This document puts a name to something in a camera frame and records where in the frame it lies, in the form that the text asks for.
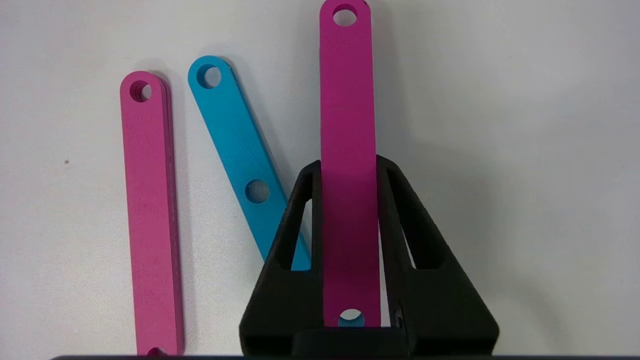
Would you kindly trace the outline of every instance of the white surface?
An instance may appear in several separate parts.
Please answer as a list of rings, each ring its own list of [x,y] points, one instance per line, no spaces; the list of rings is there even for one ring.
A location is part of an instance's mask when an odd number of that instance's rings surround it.
[[[640,2],[370,3],[378,152],[492,310],[495,352],[640,353]],[[0,4],[1,359],[135,352],[133,70],[173,92],[187,351],[240,353],[261,260],[187,71],[234,64],[289,191],[319,157],[320,5]]]

